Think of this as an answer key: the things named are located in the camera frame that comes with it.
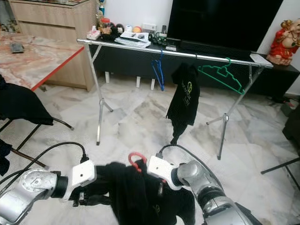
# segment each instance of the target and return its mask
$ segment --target wooden cabinet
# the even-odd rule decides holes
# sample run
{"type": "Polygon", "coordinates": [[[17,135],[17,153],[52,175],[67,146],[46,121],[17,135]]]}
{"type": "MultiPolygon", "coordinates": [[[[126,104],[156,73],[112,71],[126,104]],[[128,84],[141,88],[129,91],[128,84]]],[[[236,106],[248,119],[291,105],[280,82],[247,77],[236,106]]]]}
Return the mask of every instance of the wooden cabinet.
{"type": "MultiPolygon", "coordinates": [[[[39,0],[10,0],[21,33],[77,43],[95,24],[96,0],[80,3],[45,3],[39,0]]],[[[94,84],[85,52],[81,52],[53,75],[47,83],[85,88],[94,84]]]]}

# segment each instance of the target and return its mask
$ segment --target clothes hanger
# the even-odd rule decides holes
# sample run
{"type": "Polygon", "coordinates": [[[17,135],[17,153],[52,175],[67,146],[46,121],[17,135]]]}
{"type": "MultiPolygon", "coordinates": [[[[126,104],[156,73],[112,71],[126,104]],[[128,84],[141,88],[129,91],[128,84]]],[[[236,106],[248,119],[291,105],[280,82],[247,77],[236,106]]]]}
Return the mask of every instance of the clothes hanger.
{"type": "Polygon", "coordinates": [[[163,70],[161,68],[161,60],[163,58],[163,49],[161,49],[160,51],[161,51],[161,54],[160,54],[159,60],[153,60],[151,62],[151,65],[152,65],[152,68],[153,68],[154,73],[156,75],[156,78],[159,82],[159,86],[160,86],[161,90],[165,90],[165,77],[164,77],[163,70]],[[158,76],[158,72],[156,71],[155,65],[156,65],[156,67],[157,67],[157,69],[160,73],[160,77],[158,76]]]}
{"type": "Polygon", "coordinates": [[[202,66],[202,67],[198,67],[198,71],[201,72],[201,73],[203,73],[203,74],[205,74],[205,75],[207,75],[207,76],[209,76],[210,78],[212,78],[212,79],[218,81],[219,83],[221,83],[221,84],[223,84],[224,86],[230,88],[231,90],[233,90],[233,91],[239,93],[240,95],[243,95],[243,94],[245,93],[245,91],[244,91],[244,89],[242,89],[241,83],[239,82],[238,79],[236,79],[236,78],[233,76],[232,73],[230,73],[230,72],[227,70],[227,68],[231,65],[231,59],[230,59],[230,58],[226,58],[226,59],[229,60],[229,63],[228,63],[227,65],[224,65],[224,66],[222,66],[222,67],[217,67],[217,66],[202,66]],[[236,88],[230,86],[229,84],[227,84],[227,83],[225,83],[225,82],[223,82],[223,81],[217,79],[215,76],[210,75],[210,74],[204,72],[205,68],[217,69],[217,74],[218,74],[218,75],[221,75],[221,76],[223,76],[223,77],[225,77],[225,78],[228,77],[228,76],[231,77],[231,79],[237,83],[237,85],[239,86],[239,88],[236,89],[236,88]]]}

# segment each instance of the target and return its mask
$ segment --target marble table top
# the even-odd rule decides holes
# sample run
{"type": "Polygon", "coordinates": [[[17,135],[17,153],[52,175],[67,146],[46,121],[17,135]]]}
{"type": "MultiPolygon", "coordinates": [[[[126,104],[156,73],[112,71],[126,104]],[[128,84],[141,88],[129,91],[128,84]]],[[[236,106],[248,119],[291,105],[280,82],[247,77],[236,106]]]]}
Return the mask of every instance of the marble table top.
{"type": "Polygon", "coordinates": [[[0,32],[0,74],[7,83],[35,90],[84,49],[83,46],[43,37],[0,32]],[[21,43],[24,53],[11,53],[21,43]]]}

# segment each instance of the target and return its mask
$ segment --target power outlet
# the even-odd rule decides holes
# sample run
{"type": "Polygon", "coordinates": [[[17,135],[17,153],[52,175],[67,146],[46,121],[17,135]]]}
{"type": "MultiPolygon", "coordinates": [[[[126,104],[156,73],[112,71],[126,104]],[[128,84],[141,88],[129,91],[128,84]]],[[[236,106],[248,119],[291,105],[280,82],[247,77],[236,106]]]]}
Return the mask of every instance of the power outlet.
{"type": "Polygon", "coordinates": [[[152,24],[152,23],[143,23],[142,24],[143,31],[144,30],[156,31],[157,27],[158,26],[156,24],[152,24]]]}

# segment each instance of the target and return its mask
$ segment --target wall socket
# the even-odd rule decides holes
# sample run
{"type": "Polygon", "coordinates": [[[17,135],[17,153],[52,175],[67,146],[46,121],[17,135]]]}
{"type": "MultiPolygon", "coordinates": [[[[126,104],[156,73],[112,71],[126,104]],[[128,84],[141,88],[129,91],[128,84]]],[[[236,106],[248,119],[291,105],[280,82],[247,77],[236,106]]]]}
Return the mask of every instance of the wall socket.
{"type": "Polygon", "coordinates": [[[149,31],[156,31],[157,25],[152,23],[143,23],[142,24],[142,30],[143,32],[149,32],[149,31]]]}

